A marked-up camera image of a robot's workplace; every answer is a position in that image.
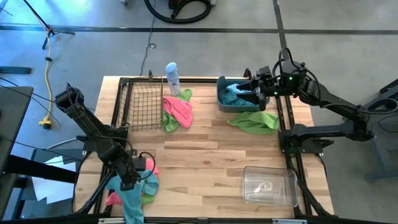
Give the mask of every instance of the vacuum hose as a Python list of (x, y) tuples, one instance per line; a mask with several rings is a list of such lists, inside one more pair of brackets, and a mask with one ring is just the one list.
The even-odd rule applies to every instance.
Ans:
[[(176, 19), (175, 17), (179, 14), (180, 10), (188, 3), (193, 2), (193, 1), (200, 1), (203, 2), (206, 5), (206, 10), (195, 17), (188, 18), (188, 19)], [(193, 22), (200, 21), (204, 19), (211, 11), (211, 3), (210, 0), (182, 0), (177, 7), (174, 9), (173, 14), (171, 18), (165, 17), (163, 15), (160, 15), (155, 9), (152, 7), (150, 4), (149, 0), (144, 0), (145, 5), (147, 6), (148, 10), (152, 15), (154, 15), (156, 18), (160, 19), (161, 21), (168, 22), (171, 24), (190, 24)]]

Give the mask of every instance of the white paper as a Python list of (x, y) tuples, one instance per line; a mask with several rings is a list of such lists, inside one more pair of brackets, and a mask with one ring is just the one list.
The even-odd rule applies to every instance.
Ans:
[[(70, 171), (76, 171), (76, 162), (70, 164), (63, 164), (62, 156), (55, 157), (45, 163), (50, 166), (67, 169)], [(35, 194), (37, 200), (42, 200), (47, 197), (47, 204), (59, 202), (73, 197), (73, 186), (72, 183), (66, 183), (56, 180), (47, 180), (40, 177), (32, 177)]]
[[(70, 171), (76, 171), (76, 162), (72, 162), (61, 167)], [(47, 204), (59, 202), (73, 197), (73, 186), (72, 183), (66, 183), (61, 181), (55, 181), (51, 188), (56, 191), (53, 194), (47, 196)]]
[[(50, 159), (49, 161), (45, 162), (56, 162), (56, 163), (51, 163), (49, 164), (50, 166), (62, 166), (63, 162), (62, 162), (62, 156), (58, 156), (55, 158)], [(48, 181), (46, 179), (40, 178), (40, 177), (32, 177), (32, 181), (33, 181), (33, 186), (35, 189), (35, 194), (36, 194), (36, 198), (37, 200), (42, 200), (43, 198), (45, 198), (48, 195)]]

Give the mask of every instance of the wire basket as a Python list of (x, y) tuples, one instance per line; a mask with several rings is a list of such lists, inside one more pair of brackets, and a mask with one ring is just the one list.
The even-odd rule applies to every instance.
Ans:
[(162, 127), (163, 78), (127, 78), (119, 96), (118, 125), (133, 131)]

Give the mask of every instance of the concrete floor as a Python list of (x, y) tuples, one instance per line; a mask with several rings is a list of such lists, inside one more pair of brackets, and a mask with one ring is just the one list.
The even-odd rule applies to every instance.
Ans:
[[(142, 1), (48, 0), (31, 1), (50, 24), (60, 26), (150, 27), (152, 15)], [(160, 11), (170, 14), (166, 1), (157, 0)], [(13, 16), (0, 12), (5, 24), (37, 24), (19, 0), (3, 0), (0, 5)], [(280, 0), (286, 29), (398, 29), (398, 1), (394, 0)], [(191, 3), (182, 12), (190, 15), (203, 6)], [(179, 27), (156, 21), (155, 27)], [(276, 29), (272, 0), (218, 0), (208, 18), (182, 27)], [(94, 108), (102, 77), (137, 75), (140, 72), (149, 33), (77, 32), (52, 38), (49, 77), (54, 93), (66, 82), (84, 90), (86, 105)], [(0, 30), (0, 64), (32, 67), (30, 75), (2, 75), (19, 85), (34, 87), (47, 96), (44, 82), (43, 32)], [(376, 96), (380, 88), (397, 78), (396, 35), (286, 35), (287, 45), (298, 61), (305, 61), (320, 82), (331, 92), (355, 104)], [(278, 34), (172, 33), (156, 32), (149, 49), (144, 74), (151, 69), (164, 75), (168, 62), (177, 62), (180, 75), (240, 77), (251, 70), (274, 64), (280, 49)], [(73, 138), (80, 129), (66, 115), (54, 110), (62, 128), (43, 130), (37, 123), (45, 111), (31, 103), (17, 140), (37, 147)], [(312, 108), (316, 125), (339, 124), (341, 117)], [(15, 145), (13, 154), (30, 158), (32, 150)], [(335, 213), (345, 218), (398, 223), (398, 178), (367, 183), (364, 174), (377, 170), (370, 143), (335, 139), (325, 150), (328, 183)]]

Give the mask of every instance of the pink cloth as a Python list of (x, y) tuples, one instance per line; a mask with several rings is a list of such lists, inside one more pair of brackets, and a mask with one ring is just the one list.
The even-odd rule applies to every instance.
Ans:
[(189, 128), (192, 124), (192, 106), (190, 103), (174, 98), (163, 97), (163, 108), (181, 124), (184, 128)]
[[(154, 168), (154, 161), (152, 159), (147, 159), (145, 164), (145, 169), (152, 170)], [(154, 174), (157, 177), (159, 175), (159, 170), (155, 167)], [(111, 195), (106, 199), (105, 205), (123, 205), (122, 200), (116, 192), (111, 193)]]

